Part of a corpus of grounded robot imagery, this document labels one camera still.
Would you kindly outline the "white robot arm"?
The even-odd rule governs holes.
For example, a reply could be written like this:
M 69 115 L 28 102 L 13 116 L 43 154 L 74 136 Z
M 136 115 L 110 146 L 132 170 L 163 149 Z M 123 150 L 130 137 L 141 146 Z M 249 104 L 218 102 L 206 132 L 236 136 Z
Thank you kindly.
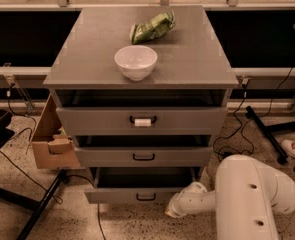
M 181 218 L 216 213 L 217 240 L 279 240 L 273 214 L 295 210 L 295 182 L 285 173 L 244 155 L 218 166 L 215 189 L 193 182 L 169 201 L 166 214 Z

